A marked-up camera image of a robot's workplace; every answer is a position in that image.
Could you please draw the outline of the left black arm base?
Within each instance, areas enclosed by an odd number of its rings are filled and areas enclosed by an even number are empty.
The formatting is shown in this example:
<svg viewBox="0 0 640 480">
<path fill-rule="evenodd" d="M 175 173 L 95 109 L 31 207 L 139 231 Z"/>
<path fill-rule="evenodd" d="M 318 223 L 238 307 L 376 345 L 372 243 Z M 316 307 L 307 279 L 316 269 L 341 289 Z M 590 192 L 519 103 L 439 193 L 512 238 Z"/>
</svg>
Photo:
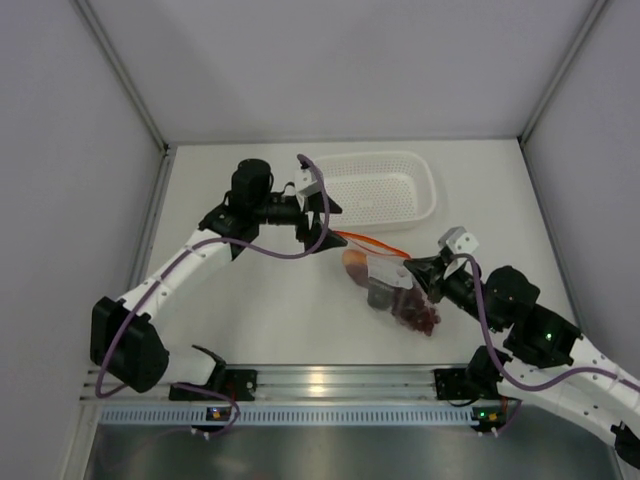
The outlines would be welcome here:
<svg viewBox="0 0 640 480">
<path fill-rule="evenodd" d="M 233 401 L 253 402 L 258 380 L 258 371 L 246 368 L 217 368 L 204 385 L 191 383 L 173 384 L 169 391 L 170 401 L 215 400 L 210 392 L 228 397 Z"/>
</svg>

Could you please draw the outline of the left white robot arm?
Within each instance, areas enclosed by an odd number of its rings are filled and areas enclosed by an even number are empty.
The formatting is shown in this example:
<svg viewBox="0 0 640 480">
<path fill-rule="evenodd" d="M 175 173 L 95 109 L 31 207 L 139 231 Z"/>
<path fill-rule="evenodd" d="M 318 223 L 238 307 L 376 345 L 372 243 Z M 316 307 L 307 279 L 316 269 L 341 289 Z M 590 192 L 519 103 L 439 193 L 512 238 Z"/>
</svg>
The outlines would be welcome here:
<svg viewBox="0 0 640 480">
<path fill-rule="evenodd" d="M 222 202 L 166 263 L 119 298 L 103 297 L 94 305 L 90 359 L 99 368 L 96 397 L 108 398 L 126 387 L 145 393 L 162 382 L 193 388 L 209 400 L 223 393 L 226 376 L 218 355 L 197 345 L 170 351 L 162 335 L 174 323 L 178 303 L 245 250 L 287 259 L 285 253 L 255 245 L 263 225 L 294 228 L 304 247 L 292 254 L 294 260 L 346 246 L 329 227 L 331 216 L 342 209 L 328 195 L 323 174 L 308 157 L 297 159 L 291 193 L 274 190 L 268 162 L 241 161 Z"/>
</svg>

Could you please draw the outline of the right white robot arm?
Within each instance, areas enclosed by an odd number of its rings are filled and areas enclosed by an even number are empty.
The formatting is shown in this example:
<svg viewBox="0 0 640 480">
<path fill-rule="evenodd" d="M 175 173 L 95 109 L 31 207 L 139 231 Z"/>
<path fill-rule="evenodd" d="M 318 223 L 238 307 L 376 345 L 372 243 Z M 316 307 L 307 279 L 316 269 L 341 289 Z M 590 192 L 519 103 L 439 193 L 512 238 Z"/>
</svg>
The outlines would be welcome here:
<svg viewBox="0 0 640 480">
<path fill-rule="evenodd" d="M 544 409 L 597 436 L 639 465 L 639 381 L 601 353 L 570 321 L 538 302 L 540 290 L 511 266 L 488 278 L 469 254 L 404 263 L 427 298 L 443 299 L 480 323 L 484 343 L 459 387 Z"/>
</svg>

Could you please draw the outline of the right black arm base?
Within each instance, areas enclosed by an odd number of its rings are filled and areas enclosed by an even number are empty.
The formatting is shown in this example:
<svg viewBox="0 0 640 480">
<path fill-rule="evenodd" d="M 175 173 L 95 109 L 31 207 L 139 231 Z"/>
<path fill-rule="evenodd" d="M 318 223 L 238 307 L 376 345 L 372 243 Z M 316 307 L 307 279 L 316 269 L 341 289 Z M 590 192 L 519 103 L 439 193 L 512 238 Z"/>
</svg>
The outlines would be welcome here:
<svg viewBox="0 0 640 480">
<path fill-rule="evenodd" d="M 479 399 L 468 381 L 464 368 L 439 368 L 433 371 L 436 397 L 453 404 L 466 404 Z"/>
</svg>

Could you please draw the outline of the clear zip top bag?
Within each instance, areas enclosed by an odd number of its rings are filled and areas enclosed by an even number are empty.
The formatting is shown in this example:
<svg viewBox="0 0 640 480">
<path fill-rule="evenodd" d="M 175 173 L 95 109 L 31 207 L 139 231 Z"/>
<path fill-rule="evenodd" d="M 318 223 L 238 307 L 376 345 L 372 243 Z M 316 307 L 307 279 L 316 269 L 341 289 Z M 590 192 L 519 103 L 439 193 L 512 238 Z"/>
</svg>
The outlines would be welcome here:
<svg viewBox="0 0 640 480">
<path fill-rule="evenodd" d="M 337 231 L 346 242 L 341 262 L 351 280 L 366 292 L 368 306 L 390 315 L 404 328 L 430 337 L 440 315 L 404 266 L 412 257 L 373 237 Z"/>
</svg>

